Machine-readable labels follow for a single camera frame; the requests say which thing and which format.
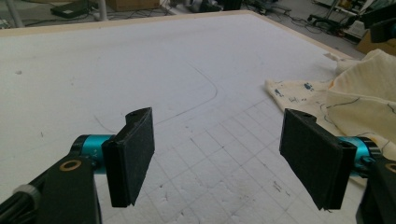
cloth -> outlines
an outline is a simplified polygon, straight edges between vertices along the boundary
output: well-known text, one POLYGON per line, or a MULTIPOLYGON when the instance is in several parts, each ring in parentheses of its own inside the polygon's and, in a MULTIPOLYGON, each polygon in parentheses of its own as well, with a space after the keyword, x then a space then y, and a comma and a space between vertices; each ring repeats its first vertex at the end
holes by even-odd
POLYGON ((266 80, 265 89, 282 111, 309 113, 335 136, 368 137, 396 161, 396 58, 377 49, 347 63, 334 80, 266 80))

white table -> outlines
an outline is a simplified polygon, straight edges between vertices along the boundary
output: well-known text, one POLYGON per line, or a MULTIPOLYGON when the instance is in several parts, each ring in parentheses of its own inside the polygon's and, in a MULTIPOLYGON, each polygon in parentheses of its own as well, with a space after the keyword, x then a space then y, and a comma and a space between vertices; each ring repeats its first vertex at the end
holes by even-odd
POLYGON ((0 201, 81 134, 152 106, 136 207, 111 208, 96 177, 106 223, 355 223, 362 189, 317 210, 278 153, 283 117, 263 88, 331 78, 328 50, 247 11, 1 31, 0 201))

blue cylindrical joint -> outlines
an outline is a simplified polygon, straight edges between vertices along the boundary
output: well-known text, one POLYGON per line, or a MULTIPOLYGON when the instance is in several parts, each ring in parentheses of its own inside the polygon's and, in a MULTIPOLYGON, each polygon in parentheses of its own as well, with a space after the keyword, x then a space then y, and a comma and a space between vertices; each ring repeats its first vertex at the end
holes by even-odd
MULTIPOLYGON (((373 160, 370 155, 370 148, 364 144, 364 142, 359 139, 359 137, 338 137, 341 141, 348 142, 354 145, 356 150, 355 160, 354 160, 354 167, 357 170, 360 170, 365 164, 362 163, 363 160, 373 160)), ((351 176, 358 176, 359 174, 356 171, 352 171, 351 176)))
POLYGON ((95 173, 103 175, 106 173, 105 159, 102 152, 102 144, 114 135, 111 134, 91 134, 85 140, 81 155, 90 157, 95 163, 95 173))

floor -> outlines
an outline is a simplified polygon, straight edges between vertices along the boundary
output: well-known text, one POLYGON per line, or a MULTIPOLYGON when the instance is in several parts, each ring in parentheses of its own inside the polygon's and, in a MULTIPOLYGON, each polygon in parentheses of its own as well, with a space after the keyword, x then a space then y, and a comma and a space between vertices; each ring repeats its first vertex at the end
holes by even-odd
MULTIPOLYGON (((292 8, 292 17, 306 18, 310 13, 327 12, 326 8, 309 1, 300 2, 299 5, 297 1, 281 1, 292 8)), ((32 7, 20 3, 18 6, 25 8, 21 9, 21 14, 26 21, 38 22, 36 15, 41 14, 38 11, 30 14, 32 7)), ((7 19, 4 4, 1 6, 0 16, 7 19)), ((43 18, 51 20, 51 15, 44 15, 50 5, 39 5, 34 10, 38 10, 37 7, 42 8, 43 18)), ((123 14, 109 12, 114 20, 148 14, 161 16, 167 12, 158 9, 123 14)), ((279 14, 269 14, 269 17, 352 57, 363 56, 345 39, 324 33, 312 34, 306 28, 294 25, 290 17, 279 14)), ((92 21, 92 16, 84 20, 92 21)), ((188 122, 173 128, 161 129, 158 125, 160 129, 156 133, 161 134, 156 135, 156 144, 159 147, 151 161, 136 207, 109 207, 106 177, 97 177, 105 223, 356 223, 354 216, 361 201, 361 186, 349 183, 341 210, 318 211, 304 186, 280 157, 278 135, 282 115, 274 109, 272 99, 263 99, 243 110, 236 108, 234 102, 226 102, 209 112, 205 118, 202 117, 203 127, 214 117, 224 117, 225 114, 227 119, 197 133, 185 133, 193 130, 188 122), (165 139, 172 140, 172 146, 161 144, 165 139)))

